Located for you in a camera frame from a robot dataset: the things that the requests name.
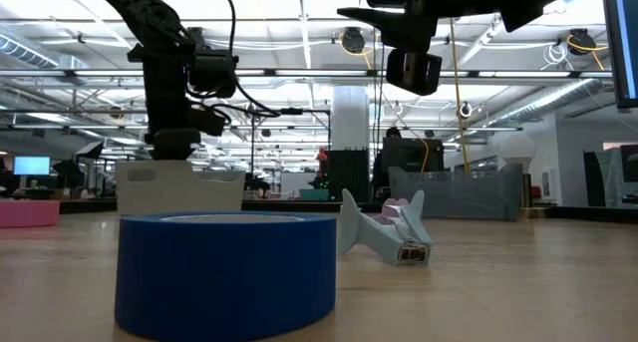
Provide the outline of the black aluminium table frame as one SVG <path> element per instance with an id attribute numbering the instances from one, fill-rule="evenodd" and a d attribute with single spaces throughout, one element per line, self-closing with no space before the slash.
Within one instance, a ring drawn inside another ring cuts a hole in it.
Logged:
<path id="1" fill-rule="evenodd" d="M 304 200 L 246 200 L 243 210 L 332 213 L 340 210 L 340 202 Z M 63 200 L 61 214 L 111 212 L 117 210 L 113 198 Z M 522 207 L 519 214 L 531 219 L 572 219 L 583 221 L 638 224 L 638 208 L 542 206 Z"/>

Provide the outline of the black studio light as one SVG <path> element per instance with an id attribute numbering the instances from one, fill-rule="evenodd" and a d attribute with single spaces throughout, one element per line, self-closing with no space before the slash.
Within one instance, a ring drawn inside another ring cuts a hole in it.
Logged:
<path id="1" fill-rule="evenodd" d="M 82 148 L 80 148 L 78 151 L 76 151 L 74 153 L 74 157 L 97 160 L 102 154 L 104 144 L 105 144 L 104 141 L 96 141 L 96 142 L 89 143 L 83 146 Z"/>

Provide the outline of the black monitor back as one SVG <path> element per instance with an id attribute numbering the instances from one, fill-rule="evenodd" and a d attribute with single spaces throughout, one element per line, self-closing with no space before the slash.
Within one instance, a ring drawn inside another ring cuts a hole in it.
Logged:
<path id="1" fill-rule="evenodd" d="M 382 169 L 400 168 L 405 172 L 442 171 L 444 145 L 441 140 L 385 138 Z"/>

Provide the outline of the computer monitor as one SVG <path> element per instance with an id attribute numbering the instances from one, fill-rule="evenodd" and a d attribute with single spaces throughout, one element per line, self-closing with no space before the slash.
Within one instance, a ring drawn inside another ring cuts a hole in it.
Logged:
<path id="1" fill-rule="evenodd" d="M 603 0 L 618 109 L 638 109 L 638 0 Z"/>

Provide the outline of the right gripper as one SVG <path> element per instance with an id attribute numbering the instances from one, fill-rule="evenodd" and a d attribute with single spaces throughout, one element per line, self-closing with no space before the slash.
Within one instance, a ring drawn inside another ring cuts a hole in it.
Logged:
<path id="1" fill-rule="evenodd" d="M 440 17 L 498 11 L 501 0 L 367 0 L 374 9 L 339 8 L 337 13 L 375 27 L 384 45 L 403 51 L 428 51 Z M 403 13 L 380 11 L 403 8 Z"/>

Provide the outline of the distant blue screen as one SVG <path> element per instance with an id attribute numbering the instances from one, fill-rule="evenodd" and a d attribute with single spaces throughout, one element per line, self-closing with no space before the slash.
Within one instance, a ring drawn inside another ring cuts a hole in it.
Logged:
<path id="1" fill-rule="evenodd" d="M 17 175 L 48 175 L 50 166 L 49 157 L 15 157 L 13 172 Z"/>

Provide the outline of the white pillar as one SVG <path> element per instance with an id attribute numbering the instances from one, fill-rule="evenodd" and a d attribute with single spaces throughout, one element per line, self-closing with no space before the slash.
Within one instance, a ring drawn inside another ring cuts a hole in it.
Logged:
<path id="1" fill-rule="evenodd" d="M 335 86 L 331 104 L 331 143 L 337 151 L 369 147 L 369 105 L 365 86 Z"/>

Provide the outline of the smoky grey storage bin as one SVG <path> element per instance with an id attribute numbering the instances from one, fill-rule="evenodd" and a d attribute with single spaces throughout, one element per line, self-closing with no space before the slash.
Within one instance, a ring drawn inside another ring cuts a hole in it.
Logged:
<path id="1" fill-rule="evenodd" d="M 410 200 L 425 194 L 422 216 L 516 220 L 521 207 L 522 165 L 493 171 L 406 172 L 389 168 L 391 197 Z"/>

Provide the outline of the black cabinet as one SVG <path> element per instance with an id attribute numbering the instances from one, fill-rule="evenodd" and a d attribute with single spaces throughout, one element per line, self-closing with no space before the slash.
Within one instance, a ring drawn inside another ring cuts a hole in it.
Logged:
<path id="1" fill-rule="evenodd" d="M 347 189 L 356 202 L 369 199 L 370 153 L 368 150 L 331 150 L 328 153 L 329 199 L 341 201 Z"/>

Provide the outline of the pink tape roll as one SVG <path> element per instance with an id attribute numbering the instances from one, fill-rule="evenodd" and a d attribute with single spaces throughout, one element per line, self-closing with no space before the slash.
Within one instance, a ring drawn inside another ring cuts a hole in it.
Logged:
<path id="1" fill-rule="evenodd" d="M 53 226 L 59 219 L 58 200 L 0 200 L 0 228 Z"/>

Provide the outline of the dark blue tape roll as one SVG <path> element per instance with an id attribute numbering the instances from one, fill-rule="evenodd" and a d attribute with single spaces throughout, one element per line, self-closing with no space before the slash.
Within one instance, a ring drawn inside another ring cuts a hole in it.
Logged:
<path id="1" fill-rule="evenodd" d="M 227 211 L 120 221 L 115 321 L 159 341 L 266 338 L 310 325 L 336 300 L 329 215 Z"/>

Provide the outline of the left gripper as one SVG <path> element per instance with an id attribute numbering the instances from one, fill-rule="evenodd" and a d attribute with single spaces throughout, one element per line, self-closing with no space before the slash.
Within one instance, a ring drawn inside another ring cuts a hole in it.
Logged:
<path id="1" fill-rule="evenodd" d="M 187 74 L 180 59 L 145 57 L 143 72 L 146 93 L 148 131 L 145 141 L 153 145 L 150 154 L 155 161 L 186 161 L 198 148 L 199 136 L 206 133 L 218 137 L 226 119 L 214 112 L 194 109 L 186 97 Z M 175 137 L 190 134 L 185 145 L 161 145 L 160 135 Z"/>

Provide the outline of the black stand frame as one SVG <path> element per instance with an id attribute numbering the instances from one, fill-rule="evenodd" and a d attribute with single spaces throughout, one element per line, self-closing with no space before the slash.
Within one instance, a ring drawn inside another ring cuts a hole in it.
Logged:
<path id="1" fill-rule="evenodd" d="M 254 116 L 248 125 L 248 172 L 243 188 L 256 198 L 301 198 L 328 189 L 332 117 L 327 110 L 281 108 L 277 116 Z"/>

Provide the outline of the grey-blue staple remover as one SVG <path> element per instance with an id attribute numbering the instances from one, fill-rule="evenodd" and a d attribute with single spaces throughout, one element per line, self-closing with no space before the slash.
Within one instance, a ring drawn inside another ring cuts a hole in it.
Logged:
<path id="1" fill-rule="evenodd" d="M 347 189 L 342 190 L 342 197 L 338 217 L 339 255 L 346 254 L 356 244 L 363 244 L 389 264 L 430 264 L 433 241 L 422 222 L 425 202 L 422 190 L 418 190 L 410 204 L 401 209 L 405 222 L 394 225 L 381 224 L 379 215 L 371 217 L 362 212 Z"/>

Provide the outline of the silver white clip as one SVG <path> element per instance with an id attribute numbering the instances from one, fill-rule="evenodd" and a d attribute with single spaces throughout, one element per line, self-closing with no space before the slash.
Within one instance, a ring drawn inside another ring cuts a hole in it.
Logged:
<path id="1" fill-rule="evenodd" d="M 410 203 L 404 198 L 388 198 L 383 203 L 381 214 L 378 216 L 378 221 L 384 225 L 404 223 L 405 219 L 402 216 L 401 209 L 403 207 L 407 207 L 409 204 Z"/>

